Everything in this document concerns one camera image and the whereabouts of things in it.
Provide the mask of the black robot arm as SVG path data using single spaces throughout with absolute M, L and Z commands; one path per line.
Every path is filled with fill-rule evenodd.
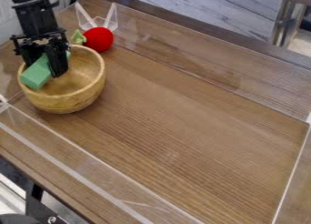
M 53 11 L 60 5 L 60 0 L 10 1 L 21 28 L 21 34 L 9 38 L 14 45 L 14 54 L 21 56 L 26 66 L 45 55 L 50 75 L 58 77 L 69 68 L 69 43 L 65 29 L 58 26 Z

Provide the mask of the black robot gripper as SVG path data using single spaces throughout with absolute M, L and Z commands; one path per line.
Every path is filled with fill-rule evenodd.
M 68 40 L 58 26 L 54 8 L 60 0 L 11 0 L 11 9 L 19 21 L 21 34 L 11 36 L 14 51 L 26 66 L 46 54 L 48 68 L 53 77 L 68 71 Z

